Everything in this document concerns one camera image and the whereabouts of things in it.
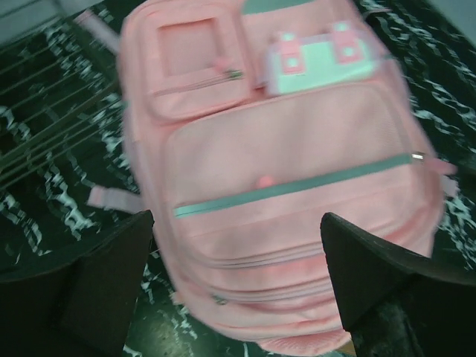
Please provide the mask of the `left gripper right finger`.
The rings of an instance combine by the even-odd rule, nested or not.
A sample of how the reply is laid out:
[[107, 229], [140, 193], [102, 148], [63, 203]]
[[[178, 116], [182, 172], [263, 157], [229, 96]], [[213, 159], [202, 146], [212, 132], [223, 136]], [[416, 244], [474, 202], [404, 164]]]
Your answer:
[[334, 213], [321, 240], [357, 356], [474, 356], [475, 273], [376, 237]]

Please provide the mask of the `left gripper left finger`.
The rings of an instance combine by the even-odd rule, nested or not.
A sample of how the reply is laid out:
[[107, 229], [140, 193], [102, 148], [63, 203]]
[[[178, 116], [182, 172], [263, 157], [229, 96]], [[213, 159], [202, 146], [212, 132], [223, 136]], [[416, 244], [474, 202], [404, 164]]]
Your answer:
[[149, 255], [154, 219], [1, 265], [2, 356], [120, 356]]

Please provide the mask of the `pink student backpack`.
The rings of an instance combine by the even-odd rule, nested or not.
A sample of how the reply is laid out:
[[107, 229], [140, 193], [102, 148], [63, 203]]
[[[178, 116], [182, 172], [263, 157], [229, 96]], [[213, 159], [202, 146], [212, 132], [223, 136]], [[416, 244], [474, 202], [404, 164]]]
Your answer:
[[123, 149], [154, 216], [173, 300], [288, 356], [350, 340], [320, 238], [333, 212], [428, 256], [457, 185], [411, 113], [397, 61], [351, 1], [146, 1], [112, 31]]

